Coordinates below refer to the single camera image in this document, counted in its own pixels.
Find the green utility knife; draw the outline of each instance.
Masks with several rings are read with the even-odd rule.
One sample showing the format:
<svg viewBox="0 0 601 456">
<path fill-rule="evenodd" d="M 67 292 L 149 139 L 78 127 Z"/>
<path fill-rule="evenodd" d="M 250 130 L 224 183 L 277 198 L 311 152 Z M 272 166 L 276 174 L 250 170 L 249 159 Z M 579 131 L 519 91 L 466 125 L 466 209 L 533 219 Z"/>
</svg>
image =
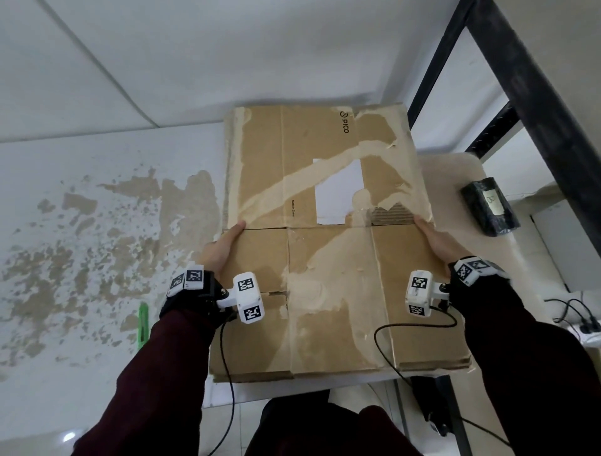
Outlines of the green utility knife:
<svg viewBox="0 0 601 456">
<path fill-rule="evenodd" d="M 144 346 L 150 336 L 148 328 L 148 304 L 142 302 L 138 310 L 138 350 Z"/>
</svg>

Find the sleeve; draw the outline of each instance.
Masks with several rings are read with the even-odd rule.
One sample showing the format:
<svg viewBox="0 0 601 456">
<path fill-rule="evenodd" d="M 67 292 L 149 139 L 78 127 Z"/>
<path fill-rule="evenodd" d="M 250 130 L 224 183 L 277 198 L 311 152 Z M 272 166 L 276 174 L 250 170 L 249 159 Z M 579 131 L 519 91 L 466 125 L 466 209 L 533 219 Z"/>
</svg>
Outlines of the sleeve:
<svg viewBox="0 0 601 456">
<path fill-rule="evenodd" d="M 204 380 L 215 329 L 200 314 L 172 310 L 117 379 L 98 424 L 73 455 L 198 454 Z"/>
<path fill-rule="evenodd" d="M 450 301 L 465 317 L 468 346 L 514 452 L 594 448 L 601 384 L 576 338 L 537 322 L 507 279 L 480 277 L 471 286 L 459 281 L 451 276 Z"/>
</svg>

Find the flattened cardboard box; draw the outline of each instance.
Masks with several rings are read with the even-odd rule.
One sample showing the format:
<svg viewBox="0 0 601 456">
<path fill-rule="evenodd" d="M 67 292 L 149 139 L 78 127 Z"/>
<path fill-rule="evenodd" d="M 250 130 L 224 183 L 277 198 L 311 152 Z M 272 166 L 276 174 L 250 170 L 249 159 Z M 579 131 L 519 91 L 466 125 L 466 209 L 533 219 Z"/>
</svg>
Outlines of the flattened cardboard box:
<svg viewBox="0 0 601 456">
<path fill-rule="evenodd" d="M 227 228 L 432 219 L 403 105 L 236 108 L 225 131 Z"/>
<path fill-rule="evenodd" d="M 414 225 L 246 230 L 233 249 L 222 284 L 231 287 L 233 276 L 255 271 L 266 310 L 256 324 L 235 320 L 225 327 L 224 354 L 236 382 L 386 368 L 375 329 L 424 323 L 404 308 L 410 272 L 445 275 Z M 433 315 L 428 322 L 446 324 L 445 318 Z M 378 341 L 405 370 L 460 369 L 471 362 L 461 323 L 392 328 Z M 226 381 L 217 337 L 211 350 L 210 372 Z"/>
</svg>

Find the black plastic-wrapped package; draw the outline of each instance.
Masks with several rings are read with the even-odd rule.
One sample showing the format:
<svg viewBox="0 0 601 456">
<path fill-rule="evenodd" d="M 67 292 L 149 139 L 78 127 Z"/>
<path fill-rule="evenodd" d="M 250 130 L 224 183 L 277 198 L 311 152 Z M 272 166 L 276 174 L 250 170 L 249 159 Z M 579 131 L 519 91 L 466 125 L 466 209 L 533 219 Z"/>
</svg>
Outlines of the black plastic-wrapped package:
<svg viewBox="0 0 601 456">
<path fill-rule="evenodd" d="M 467 184 L 461 189 L 461 195 L 485 235 L 505 235 L 520 227 L 494 177 Z"/>
</svg>

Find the dark red sweater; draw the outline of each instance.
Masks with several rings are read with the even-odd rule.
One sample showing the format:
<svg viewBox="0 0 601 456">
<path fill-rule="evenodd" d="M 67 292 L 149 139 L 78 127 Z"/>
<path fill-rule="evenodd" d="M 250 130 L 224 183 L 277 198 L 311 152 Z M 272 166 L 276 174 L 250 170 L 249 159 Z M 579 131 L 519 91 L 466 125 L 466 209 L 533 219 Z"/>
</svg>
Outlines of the dark red sweater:
<svg viewBox="0 0 601 456">
<path fill-rule="evenodd" d="M 537 322 L 497 276 L 480 279 L 467 294 L 451 294 L 454 299 L 469 309 L 466 340 L 515 454 L 598 452 L 601 384 L 576 338 Z M 121 373 L 102 418 L 76 442 L 73 454 L 197 455 L 214 334 L 196 313 L 168 312 Z M 322 407 L 310 426 L 266 421 L 246 454 L 419 455 L 380 407 L 367 407 L 344 430 L 334 425 L 340 411 Z"/>
</svg>

